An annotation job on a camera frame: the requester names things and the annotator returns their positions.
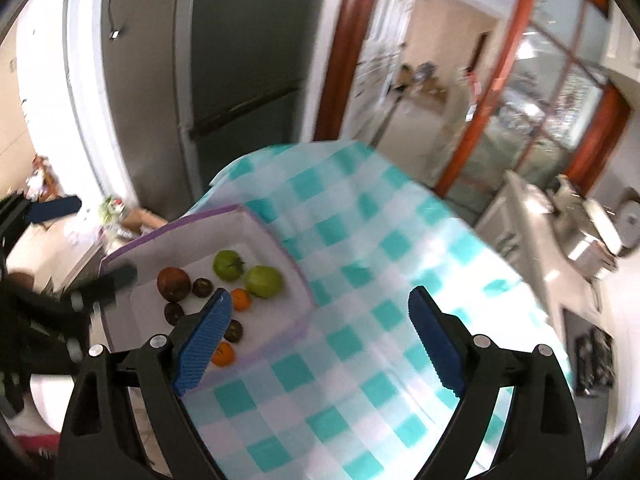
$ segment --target green tomato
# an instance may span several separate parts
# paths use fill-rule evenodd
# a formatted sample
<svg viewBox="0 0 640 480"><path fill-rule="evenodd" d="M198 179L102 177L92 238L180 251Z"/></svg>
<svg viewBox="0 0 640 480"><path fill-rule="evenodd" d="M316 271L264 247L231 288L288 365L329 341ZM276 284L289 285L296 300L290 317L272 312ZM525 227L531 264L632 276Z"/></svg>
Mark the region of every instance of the green tomato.
<svg viewBox="0 0 640 480"><path fill-rule="evenodd" d="M240 254L231 250L220 251L213 259L213 272L226 282L232 282L242 276L243 266L244 262L240 258Z"/></svg>
<svg viewBox="0 0 640 480"><path fill-rule="evenodd" d="M268 300L278 294L284 285L284 279L279 270L273 267L257 266L246 274L246 290Z"/></svg>

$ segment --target tablecloth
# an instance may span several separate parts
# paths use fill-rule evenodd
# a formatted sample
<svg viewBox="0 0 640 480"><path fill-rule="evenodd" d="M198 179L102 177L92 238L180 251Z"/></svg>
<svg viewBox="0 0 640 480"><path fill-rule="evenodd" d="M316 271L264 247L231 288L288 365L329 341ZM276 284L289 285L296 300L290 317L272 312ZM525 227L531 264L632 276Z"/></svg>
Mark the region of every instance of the tablecloth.
<svg viewBox="0 0 640 480"><path fill-rule="evenodd" d="M503 348L562 345L529 286L431 191L358 142L273 146L236 160L191 209L250 208L289 251L317 309L304 339L184 405L230 480L413 479L458 400L408 319L424 285ZM470 476L490 466L504 388Z"/></svg>

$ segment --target blue gripper pad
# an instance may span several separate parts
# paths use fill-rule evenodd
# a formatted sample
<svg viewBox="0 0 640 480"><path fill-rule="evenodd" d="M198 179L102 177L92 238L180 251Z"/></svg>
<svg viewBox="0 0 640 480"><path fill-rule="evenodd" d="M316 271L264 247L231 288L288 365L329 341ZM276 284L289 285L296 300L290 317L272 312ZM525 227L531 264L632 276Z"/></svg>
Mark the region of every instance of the blue gripper pad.
<svg viewBox="0 0 640 480"><path fill-rule="evenodd" d="M423 286L414 288L409 294L409 319L414 324L442 386L452 390L459 399L462 398L466 389L463 376L466 352L460 341L460 336L464 337L464 333L461 333L456 321L466 332L462 322L455 316L443 314Z"/></svg>
<svg viewBox="0 0 640 480"><path fill-rule="evenodd" d="M231 294L222 290L221 294L214 294L209 301L215 303L208 310L208 304L203 307L198 324L177 357L174 390L179 396L198 386L213 352L231 323L234 310Z"/></svg>

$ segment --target beige wall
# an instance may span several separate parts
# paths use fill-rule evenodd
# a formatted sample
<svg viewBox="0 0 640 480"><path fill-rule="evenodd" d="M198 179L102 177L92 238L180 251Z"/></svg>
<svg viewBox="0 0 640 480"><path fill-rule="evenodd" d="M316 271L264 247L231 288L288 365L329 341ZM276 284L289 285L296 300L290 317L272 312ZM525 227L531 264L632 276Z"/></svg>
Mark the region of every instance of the beige wall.
<svg viewBox="0 0 640 480"><path fill-rule="evenodd" d="M478 36L497 24L496 18L458 0L416 0L402 61L413 68L433 61L442 85L448 87L471 60Z"/></svg>
<svg viewBox="0 0 640 480"><path fill-rule="evenodd" d="M16 28L14 23L0 44L0 197L10 187L24 186L35 156L18 94Z"/></svg>

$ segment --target orange tomato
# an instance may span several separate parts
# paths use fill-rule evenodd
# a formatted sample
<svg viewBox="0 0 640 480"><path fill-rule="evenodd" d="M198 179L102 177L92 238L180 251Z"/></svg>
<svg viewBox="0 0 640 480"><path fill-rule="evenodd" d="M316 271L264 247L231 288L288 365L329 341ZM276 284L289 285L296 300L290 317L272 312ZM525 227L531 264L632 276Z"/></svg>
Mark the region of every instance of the orange tomato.
<svg viewBox="0 0 640 480"><path fill-rule="evenodd" d="M244 288L236 288L231 291L231 299L234 302L234 309L242 312L243 310L248 310L251 306L251 296L249 293L244 290Z"/></svg>
<svg viewBox="0 0 640 480"><path fill-rule="evenodd" d="M211 356L211 362L216 366L225 367L236 361L236 353L231 345L225 341L218 345L216 351Z"/></svg>

